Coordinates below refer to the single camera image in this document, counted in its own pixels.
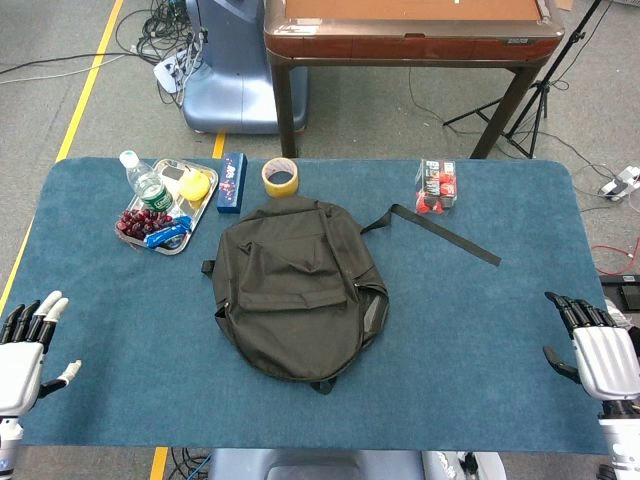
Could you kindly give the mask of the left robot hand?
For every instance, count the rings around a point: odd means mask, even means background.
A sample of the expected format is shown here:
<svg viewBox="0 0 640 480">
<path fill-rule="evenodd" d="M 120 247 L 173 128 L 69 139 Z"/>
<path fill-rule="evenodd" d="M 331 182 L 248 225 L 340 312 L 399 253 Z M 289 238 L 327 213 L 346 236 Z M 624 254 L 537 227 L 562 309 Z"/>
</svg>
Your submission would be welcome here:
<svg viewBox="0 0 640 480">
<path fill-rule="evenodd" d="M 82 367 L 68 364 L 57 377 L 44 382 L 42 369 L 56 327 L 69 299 L 54 290 L 43 300 L 20 304 L 1 325 L 1 417 L 19 418 L 39 399 L 67 387 Z"/>
</svg>

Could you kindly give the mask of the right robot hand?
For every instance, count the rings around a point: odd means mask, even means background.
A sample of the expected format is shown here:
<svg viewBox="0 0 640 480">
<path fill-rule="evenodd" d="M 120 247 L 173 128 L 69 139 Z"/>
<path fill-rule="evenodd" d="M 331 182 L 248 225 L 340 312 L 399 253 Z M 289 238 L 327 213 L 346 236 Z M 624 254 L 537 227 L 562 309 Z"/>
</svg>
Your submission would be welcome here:
<svg viewBox="0 0 640 480">
<path fill-rule="evenodd" d="M 571 366 L 545 346 L 543 353 L 552 369 L 597 400 L 637 400 L 639 360 L 629 331 L 617 326 L 608 312 L 582 299 L 550 291 L 545 297 L 563 321 L 577 362 Z"/>
</svg>

